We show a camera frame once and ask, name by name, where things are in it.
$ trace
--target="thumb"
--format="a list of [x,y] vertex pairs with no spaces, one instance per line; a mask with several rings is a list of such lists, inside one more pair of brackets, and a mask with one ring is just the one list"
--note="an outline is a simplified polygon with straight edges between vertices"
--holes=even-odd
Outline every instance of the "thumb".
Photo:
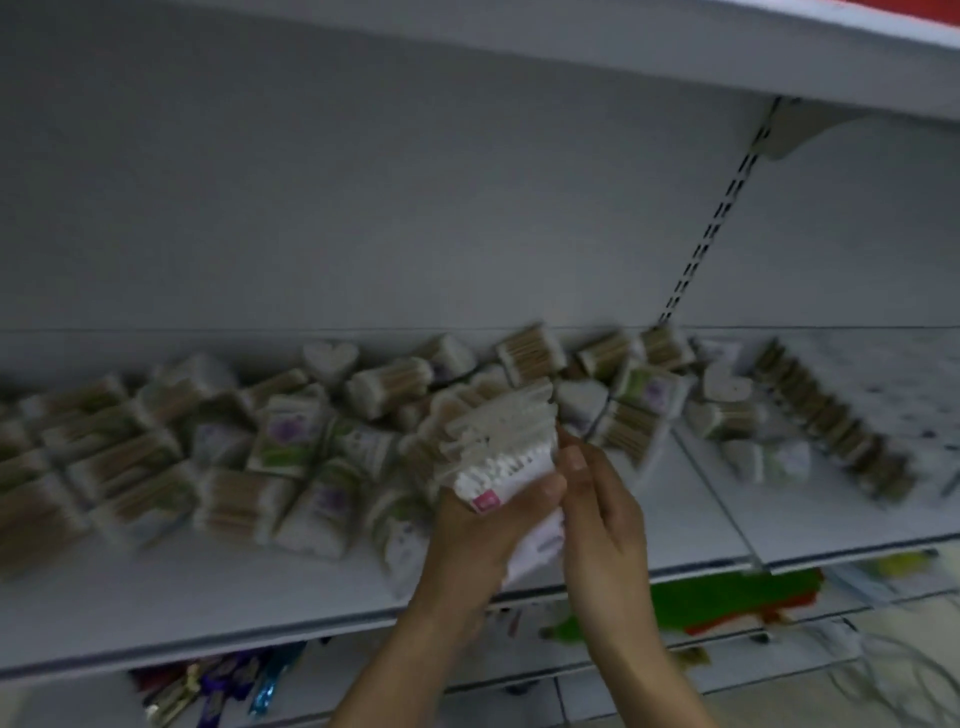
[[492,540],[509,556],[520,539],[559,506],[566,493],[566,478],[550,473],[534,480],[500,508],[485,516]]

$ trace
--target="metal shelf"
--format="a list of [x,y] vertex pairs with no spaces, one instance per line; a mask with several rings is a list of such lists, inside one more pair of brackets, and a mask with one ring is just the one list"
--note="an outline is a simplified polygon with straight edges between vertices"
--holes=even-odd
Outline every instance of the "metal shelf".
[[[771,430],[797,434],[771,406]],[[883,507],[865,497],[847,474],[812,449],[804,485],[769,488],[739,481],[716,443],[685,424],[674,429],[686,453],[736,523],[765,569],[807,569],[917,550],[960,539],[960,498],[940,507]]]
[[[649,487],[654,581],[742,570],[750,550],[672,439]],[[563,598],[559,563],[496,602]],[[88,538],[47,568],[0,585],[0,682],[125,669],[393,623],[404,605],[361,539],[328,564],[183,529],[135,559]]]

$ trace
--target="hand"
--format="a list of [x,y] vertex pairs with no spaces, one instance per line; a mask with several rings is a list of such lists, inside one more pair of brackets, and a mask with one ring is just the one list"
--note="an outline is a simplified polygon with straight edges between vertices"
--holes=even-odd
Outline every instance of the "hand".
[[594,662],[660,648],[643,511],[600,448],[560,430],[566,589]]
[[411,611],[442,626],[457,644],[475,636],[516,545],[556,510],[565,491],[564,477],[551,473],[481,515],[443,488]]

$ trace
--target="plastic wrapper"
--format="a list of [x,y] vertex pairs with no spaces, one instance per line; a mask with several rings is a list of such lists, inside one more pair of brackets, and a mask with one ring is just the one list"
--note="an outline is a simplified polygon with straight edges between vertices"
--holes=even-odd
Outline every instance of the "plastic wrapper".
[[200,404],[180,425],[180,439],[200,469],[242,467],[253,447],[254,433],[239,402],[222,395]]
[[[499,508],[534,480],[555,470],[557,406],[553,386],[537,380],[446,425],[455,441],[441,445],[451,465],[439,481],[478,513]],[[548,563],[564,545],[564,516],[557,509],[517,545],[504,584]]]
[[515,387],[566,368],[566,352],[545,324],[515,333],[498,344],[495,351]]
[[73,494],[56,473],[45,473],[0,493],[0,539],[4,529],[57,510],[63,511],[72,522],[84,520]]
[[810,477],[810,445],[806,440],[730,440],[720,449],[745,483],[797,485]]
[[322,463],[274,538],[291,551],[339,559],[367,490],[367,477],[346,458]]
[[744,440],[756,435],[766,422],[767,410],[749,401],[688,401],[684,417],[697,437],[708,440]]
[[477,357],[452,334],[445,333],[418,347],[411,356],[424,359],[433,369],[435,384],[449,384],[477,368]]
[[149,477],[90,511],[93,525],[118,548],[137,551],[186,521],[200,476],[189,461]]
[[394,471],[371,497],[365,530],[397,597],[412,594],[420,581],[432,522],[430,506],[401,471]]
[[48,473],[50,460],[41,449],[32,449],[0,463],[0,496]]
[[248,714],[260,717],[267,714],[276,693],[276,684],[283,674],[297,663],[306,643],[282,644],[271,652],[270,659],[263,668],[263,678],[250,704]]
[[324,433],[328,407],[319,400],[274,396],[260,412],[247,470],[306,477]]
[[339,389],[360,363],[360,349],[349,341],[316,341],[303,345],[303,368],[324,387]]
[[32,449],[33,438],[23,423],[14,418],[0,421],[0,463],[25,455]]
[[611,386],[611,397],[668,420],[680,414],[692,380],[638,359],[627,359]]
[[26,397],[17,403],[35,431],[90,415],[129,398],[119,375],[110,374],[80,387]]
[[99,503],[182,459],[177,438],[157,429],[73,463],[66,472],[90,502]]
[[310,378],[303,369],[291,369],[269,379],[240,390],[240,402],[247,414],[256,417],[260,410],[267,406],[270,397],[274,395],[290,395],[303,389],[310,383]]
[[219,359],[197,353],[165,364],[141,387],[134,400],[137,416],[152,427],[182,420],[206,400],[234,392],[237,378]]
[[577,359],[588,376],[609,382],[628,356],[642,354],[639,339],[627,331],[617,331],[580,349]]
[[560,422],[574,435],[586,437],[604,408],[610,392],[595,379],[557,383],[555,399],[560,407]]
[[424,397],[431,383],[430,363],[408,356],[354,374],[347,382],[347,400],[353,411],[365,420],[379,420],[404,404]]
[[68,464],[95,455],[142,435],[147,427],[134,407],[123,402],[92,415],[55,425],[40,433],[40,440],[59,463]]
[[396,432],[335,415],[327,423],[320,452],[324,459],[343,455],[371,480],[380,481],[396,462],[399,440]]
[[704,399],[710,401],[746,401],[754,392],[754,383],[745,376],[735,376],[725,361],[707,364],[700,386]]
[[666,370],[681,369],[696,361],[686,335],[669,324],[648,328],[640,334],[642,358]]

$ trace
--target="pink label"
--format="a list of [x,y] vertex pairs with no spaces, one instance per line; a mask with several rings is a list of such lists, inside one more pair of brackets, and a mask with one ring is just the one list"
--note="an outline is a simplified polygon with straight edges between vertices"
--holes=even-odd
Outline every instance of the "pink label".
[[479,513],[486,513],[500,506],[500,498],[493,491],[484,491],[473,499],[473,507]]

